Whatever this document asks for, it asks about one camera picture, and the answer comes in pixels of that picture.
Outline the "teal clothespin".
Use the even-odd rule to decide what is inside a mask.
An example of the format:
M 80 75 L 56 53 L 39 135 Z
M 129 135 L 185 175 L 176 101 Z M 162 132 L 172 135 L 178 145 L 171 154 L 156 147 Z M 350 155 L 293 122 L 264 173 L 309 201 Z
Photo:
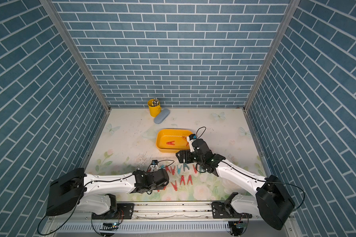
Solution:
M 188 164 L 183 163 L 183 170 L 184 170 L 184 172 L 186 172 L 186 170 L 190 170 Z

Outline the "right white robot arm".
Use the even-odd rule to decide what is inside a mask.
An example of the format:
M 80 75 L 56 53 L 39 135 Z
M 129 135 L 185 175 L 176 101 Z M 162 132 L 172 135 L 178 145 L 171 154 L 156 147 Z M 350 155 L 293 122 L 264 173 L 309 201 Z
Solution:
M 234 165 L 224 156 L 213 153 L 203 139 L 190 140 L 188 143 L 188 150 L 176 153 L 180 163 L 196 163 L 206 172 L 246 190 L 255 200 L 247 201 L 241 194 L 231 195 L 229 204 L 232 210 L 240 214 L 258 212 L 268 225 L 276 230 L 282 229 L 294 211 L 295 202 L 278 177 L 256 175 Z

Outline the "yellow storage box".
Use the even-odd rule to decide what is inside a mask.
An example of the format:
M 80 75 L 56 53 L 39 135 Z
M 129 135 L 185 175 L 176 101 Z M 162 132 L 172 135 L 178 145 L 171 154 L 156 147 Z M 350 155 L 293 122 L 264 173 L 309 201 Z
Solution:
M 190 150 L 187 137 L 192 132 L 185 129 L 162 129 L 156 138 L 156 147 L 162 153 L 177 153 Z

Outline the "light blue clothespin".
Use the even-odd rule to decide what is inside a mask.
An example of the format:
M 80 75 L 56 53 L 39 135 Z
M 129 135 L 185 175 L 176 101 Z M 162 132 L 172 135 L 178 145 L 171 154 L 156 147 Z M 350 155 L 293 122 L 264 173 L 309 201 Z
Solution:
M 182 167 L 183 167 L 182 165 L 177 166 L 177 173 L 178 173 L 178 174 L 181 173 Z

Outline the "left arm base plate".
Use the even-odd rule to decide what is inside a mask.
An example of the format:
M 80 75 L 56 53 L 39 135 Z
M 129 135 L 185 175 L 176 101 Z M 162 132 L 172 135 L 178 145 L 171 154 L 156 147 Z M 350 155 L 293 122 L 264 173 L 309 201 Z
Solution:
M 93 220 L 128 220 L 132 218 L 134 211 L 134 203 L 117 203 L 115 206 L 110 206 L 108 212 L 97 215 L 92 213 Z

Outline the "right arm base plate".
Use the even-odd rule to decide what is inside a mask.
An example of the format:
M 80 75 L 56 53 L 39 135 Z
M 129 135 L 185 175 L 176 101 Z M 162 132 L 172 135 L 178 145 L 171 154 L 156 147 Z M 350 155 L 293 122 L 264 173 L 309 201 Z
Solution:
M 212 216 L 214 219 L 226 219 L 226 218 L 236 218 L 236 219 L 247 219 L 252 218 L 253 215 L 249 213 L 238 213 L 236 212 L 229 203 L 214 201 L 211 203 Z

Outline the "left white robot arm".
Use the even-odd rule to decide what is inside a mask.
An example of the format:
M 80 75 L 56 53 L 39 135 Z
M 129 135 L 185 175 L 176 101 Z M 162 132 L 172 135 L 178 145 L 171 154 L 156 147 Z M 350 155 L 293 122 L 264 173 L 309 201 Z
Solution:
M 123 175 L 86 174 L 77 168 L 52 181 L 46 206 L 46 216 L 58 216 L 73 209 L 104 215 L 115 211 L 115 194 L 144 194 L 163 190 L 169 184 L 166 170 L 154 172 L 136 170 Z

